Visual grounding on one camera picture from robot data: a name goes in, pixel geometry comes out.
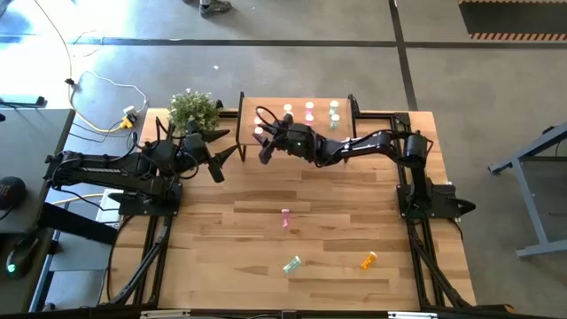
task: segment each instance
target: yellow black striped tape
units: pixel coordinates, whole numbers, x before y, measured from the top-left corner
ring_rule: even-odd
[[[459,4],[464,3],[485,3],[485,4],[564,4],[567,1],[550,0],[459,0]]]
[[[469,37],[473,40],[501,41],[565,41],[567,34],[514,34],[514,33],[475,33]]]

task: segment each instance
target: orange vial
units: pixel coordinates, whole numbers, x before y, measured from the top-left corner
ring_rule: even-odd
[[[366,257],[366,259],[362,262],[361,268],[368,269],[370,267],[370,264],[372,264],[374,261],[376,261],[376,254],[374,252],[370,252],[368,257]]]

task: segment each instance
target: floor line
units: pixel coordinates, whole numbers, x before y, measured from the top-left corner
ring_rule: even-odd
[[[408,110],[417,111],[416,92],[414,91],[414,83],[411,80],[409,71],[408,53],[406,52],[406,44],[404,43],[404,35],[401,30],[400,14],[395,0],[388,1],[390,5],[390,14],[392,15],[393,33],[396,37],[396,47],[398,48],[398,56],[400,57],[401,79],[404,82],[404,90],[406,91],[406,99],[408,100]]]

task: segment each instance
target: wooden tabletop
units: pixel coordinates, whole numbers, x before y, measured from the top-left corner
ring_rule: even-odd
[[[143,141],[155,139],[156,116],[167,122],[167,110],[148,111]],[[433,182],[444,183],[447,175],[432,113],[412,112],[410,119],[413,130],[435,142],[426,170]],[[356,123],[359,136],[388,126],[377,120]],[[221,128],[231,132],[209,144],[212,152],[235,143],[236,119],[221,120]],[[408,233],[395,195],[396,166],[389,159],[371,155],[316,168],[274,152],[264,166],[259,150],[249,148],[245,163],[233,154],[224,165],[224,183],[214,183],[206,169],[184,182],[160,308],[419,308]],[[282,228],[283,208],[291,210],[289,230]],[[140,261],[147,222],[138,216],[120,235],[113,257],[113,294]],[[440,268],[475,303],[459,232],[440,220],[431,220],[431,229]],[[377,254],[377,261],[363,270],[369,251]],[[296,255],[303,265],[285,274],[283,266]],[[433,300],[429,272],[424,276]],[[152,278],[153,268],[145,298]]]
[[[331,101],[338,103],[337,114],[339,115],[339,121],[336,128],[330,127],[329,109]],[[240,122],[240,144],[258,144],[256,139],[252,136],[257,126],[254,123],[254,119],[256,118],[256,106],[266,107],[281,120],[285,115],[284,105],[289,104],[291,105],[294,121],[303,123],[307,115],[307,102],[314,104],[314,108],[311,112],[314,116],[312,127],[317,133],[341,141],[353,135],[351,105],[346,98],[244,97]],[[274,122],[274,119],[268,113],[263,113],[261,117],[270,124]]]

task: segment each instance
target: yellow connector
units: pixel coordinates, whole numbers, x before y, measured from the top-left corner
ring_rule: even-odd
[[[124,116],[122,118],[122,123],[120,124],[120,128],[133,128],[133,127],[134,127],[134,123],[132,123],[132,121],[127,116]]]

